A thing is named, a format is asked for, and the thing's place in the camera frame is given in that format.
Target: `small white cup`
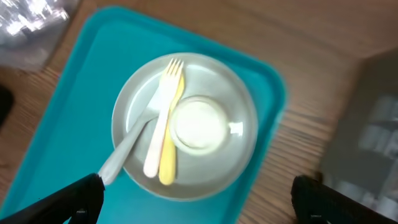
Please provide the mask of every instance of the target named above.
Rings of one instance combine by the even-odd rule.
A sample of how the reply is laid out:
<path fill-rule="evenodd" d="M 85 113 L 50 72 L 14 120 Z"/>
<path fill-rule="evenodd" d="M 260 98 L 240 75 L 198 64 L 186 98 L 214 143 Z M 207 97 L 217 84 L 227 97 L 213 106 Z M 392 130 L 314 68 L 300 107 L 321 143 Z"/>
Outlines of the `small white cup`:
<path fill-rule="evenodd" d="M 204 156 L 220 148 L 228 131 L 224 109 L 206 96 L 183 99 L 170 119 L 170 135 L 174 144 L 193 156 Z"/>

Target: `round plate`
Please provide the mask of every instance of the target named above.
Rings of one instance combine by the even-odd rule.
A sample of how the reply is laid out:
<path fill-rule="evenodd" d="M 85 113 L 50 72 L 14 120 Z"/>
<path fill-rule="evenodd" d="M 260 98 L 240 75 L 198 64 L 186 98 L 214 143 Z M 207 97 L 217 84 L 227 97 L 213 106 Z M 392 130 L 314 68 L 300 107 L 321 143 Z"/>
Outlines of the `round plate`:
<path fill-rule="evenodd" d="M 155 93 L 159 78 L 172 58 L 184 61 L 182 99 L 204 95 L 224 108 L 230 134 L 220 149 L 205 156 L 177 151 L 177 176 L 170 186 L 147 178 L 142 168 L 156 120 L 149 122 L 126 162 L 124 170 L 142 188 L 172 200 L 195 200 L 216 194 L 232 184 L 248 164 L 257 138 L 257 114 L 249 92 L 238 76 L 221 62 L 200 54 L 178 53 L 154 59 L 124 84 L 113 110 L 112 140 L 117 146 Z"/>

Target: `fork handle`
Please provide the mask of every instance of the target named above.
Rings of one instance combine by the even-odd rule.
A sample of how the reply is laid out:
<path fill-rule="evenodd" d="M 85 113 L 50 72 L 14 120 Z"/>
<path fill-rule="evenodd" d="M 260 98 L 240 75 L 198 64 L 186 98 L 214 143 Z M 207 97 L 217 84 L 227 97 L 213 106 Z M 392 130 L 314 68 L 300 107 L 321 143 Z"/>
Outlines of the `fork handle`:
<path fill-rule="evenodd" d="M 169 108 L 165 106 L 160 110 L 159 118 L 156 123 L 155 131 L 150 140 L 147 157 L 144 162 L 144 174 L 153 178 L 159 170 L 160 156 L 162 155 L 162 146 L 164 134 L 167 126 L 167 118 L 169 117 Z"/>
<path fill-rule="evenodd" d="M 162 157 L 160 158 L 159 180 L 164 185 L 170 185 L 175 179 L 176 151 L 170 136 L 169 121 L 164 135 Z"/>

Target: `black object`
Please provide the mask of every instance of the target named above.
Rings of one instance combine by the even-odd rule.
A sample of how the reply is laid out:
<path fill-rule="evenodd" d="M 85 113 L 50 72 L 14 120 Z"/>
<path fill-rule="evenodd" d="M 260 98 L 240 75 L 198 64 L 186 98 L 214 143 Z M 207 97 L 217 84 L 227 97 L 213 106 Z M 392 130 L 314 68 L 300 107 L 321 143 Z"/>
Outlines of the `black object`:
<path fill-rule="evenodd" d="M 12 93 L 0 85 L 0 127 L 14 104 Z"/>
<path fill-rule="evenodd" d="M 0 224 L 94 224 L 104 201 L 104 184 L 90 174 L 0 221 Z"/>
<path fill-rule="evenodd" d="M 398 224 L 304 175 L 291 194 L 298 224 Z"/>

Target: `wood grain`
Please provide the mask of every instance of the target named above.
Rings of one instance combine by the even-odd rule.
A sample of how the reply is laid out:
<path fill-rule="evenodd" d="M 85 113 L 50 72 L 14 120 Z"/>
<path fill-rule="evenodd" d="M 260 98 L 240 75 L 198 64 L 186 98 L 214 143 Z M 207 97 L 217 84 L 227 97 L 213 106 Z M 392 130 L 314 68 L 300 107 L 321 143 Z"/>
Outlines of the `wood grain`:
<path fill-rule="evenodd" d="M 0 200 L 21 163 L 85 19 L 122 5 L 214 39 L 273 65 L 289 105 L 239 222 L 292 223 L 290 188 L 312 175 L 364 59 L 398 45 L 395 0 L 86 0 L 48 66 L 1 69 L 16 104 L 0 132 Z"/>

